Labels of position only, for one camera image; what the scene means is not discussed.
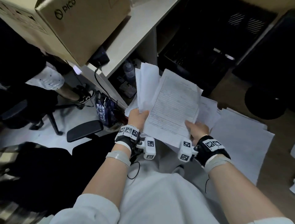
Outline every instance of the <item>cardboard box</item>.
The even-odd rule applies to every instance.
[[[80,66],[129,12],[129,0],[0,0],[0,17],[26,41]]]

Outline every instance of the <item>plaid fabric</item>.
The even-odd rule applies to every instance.
[[[30,212],[14,202],[0,201],[0,224],[35,224],[45,213]]]
[[[14,181],[18,180],[19,177],[11,176],[7,174],[9,172],[9,165],[12,164],[25,143],[19,145],[12,145],[0,149],[0,182],[1,181]],[[46,148],[45,146],[33,143],[34,148]]]

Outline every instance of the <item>black round object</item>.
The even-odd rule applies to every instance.
[[[247,90],[245,104],[252,114],[265,120],[279,118],[287,109],[282,100],[271,96],[256,86]]]

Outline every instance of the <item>chair armrest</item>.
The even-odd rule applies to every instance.
[[[101,121],[89,121],[80,124],[67,132],[67,142],[74,142],[81,138],[100,132],[104,129]]]
[[[3,114],[1,114],[2,120],[7,120],[9,118],[17,116],[19,113],[21,113],[26,107],[28,106],[27,100],[23,100],[19,102],[18,104],[14,105],[9,110],[5,111]]]

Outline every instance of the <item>white desk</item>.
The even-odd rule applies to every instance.
[[[157,64],[156,26],[180,0],[149,0],[131,8],[130,19],[108,47],[110,62],[97,71],[97,79],[121,107],[127,104],[108,81],[108,78],[137,48],[137,52],[148,63]],[[92,64],[80,67],[83,75],[101,90],[94,78],[96,67]]]

